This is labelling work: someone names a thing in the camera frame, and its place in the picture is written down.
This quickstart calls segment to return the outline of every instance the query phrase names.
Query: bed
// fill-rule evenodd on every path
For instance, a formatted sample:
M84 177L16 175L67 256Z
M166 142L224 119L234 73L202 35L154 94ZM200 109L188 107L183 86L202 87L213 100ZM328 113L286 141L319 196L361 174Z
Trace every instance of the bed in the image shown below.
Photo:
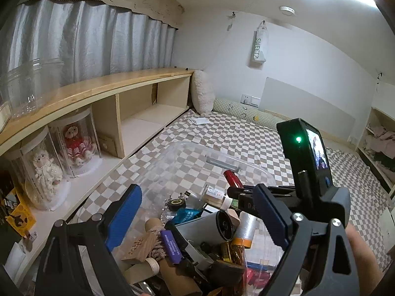
M187 111L127 159L88 197L72 221L86 221L97 212L103 213L139 175L145 173L150 161L175 141L191 141L237 156L267 169L277 185L294 184L290 163L284 158L276 131L223 113L212 112L211 123L200 126L189 121L195 117L199 116L194 111ZM390 202L382 192L380 182L360 158L331 149L327 149L327 154L334 184L350 190L350 221L370 245L384 270L391 258L385 254L378 219ZM181 181L180 186L188 190L191 182Z

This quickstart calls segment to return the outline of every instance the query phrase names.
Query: bolt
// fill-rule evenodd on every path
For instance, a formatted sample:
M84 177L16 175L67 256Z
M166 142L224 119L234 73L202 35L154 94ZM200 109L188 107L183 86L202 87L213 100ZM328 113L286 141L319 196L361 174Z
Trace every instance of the bolt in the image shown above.
M62 219L58 219L55 221L55 227L61 227L63 225L63 220Z
M102 218L103 218L103 215L102 215L101 213L96 213L96 214L94 214L94 215L91 217L91 219L92 219L93 221L101 221Z
M339 227L342 224L342 222L340 220L338 220L337 218L333 218L332 219L332 225L335 227Z
M302 221L303 218L304 218L304 216L303 216L301 213L294 213L292 216L293 216L293 218L294 218L296 221Z

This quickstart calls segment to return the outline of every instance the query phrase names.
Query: doll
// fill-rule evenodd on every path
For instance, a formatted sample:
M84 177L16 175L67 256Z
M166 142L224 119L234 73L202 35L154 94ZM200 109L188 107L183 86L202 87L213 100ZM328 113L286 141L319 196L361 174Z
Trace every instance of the doll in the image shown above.
M68 157L77 166L88 162L97 148L96 143L92 142L89 136L81 136L76 125L66 127L64 141L66 143Z
M45 197L51 200L63 178L62 169L49 158L48 152L39 149L33 157L33 165L36 168L35 177L40 184Z

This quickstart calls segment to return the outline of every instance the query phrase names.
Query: ceiling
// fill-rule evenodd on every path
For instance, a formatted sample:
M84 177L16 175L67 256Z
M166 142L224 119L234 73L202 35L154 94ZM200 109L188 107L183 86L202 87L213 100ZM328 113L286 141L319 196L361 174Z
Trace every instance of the ceiling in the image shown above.
M356 0L177 0L186 11L210 7L245 11L306 30L339 48L368 73L395 84L395 35L376 7ZM290 6L296 15L283 15Z

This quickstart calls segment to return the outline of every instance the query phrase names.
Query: small screen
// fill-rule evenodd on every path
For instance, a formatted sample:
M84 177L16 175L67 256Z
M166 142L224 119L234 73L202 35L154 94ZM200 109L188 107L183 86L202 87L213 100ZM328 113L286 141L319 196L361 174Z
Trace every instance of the small screen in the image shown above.
M307 136L309 137L311 149L313 150L317 170L328 168L328 162L326 161L325 151L319 135L309 129L306 129L306 131Z

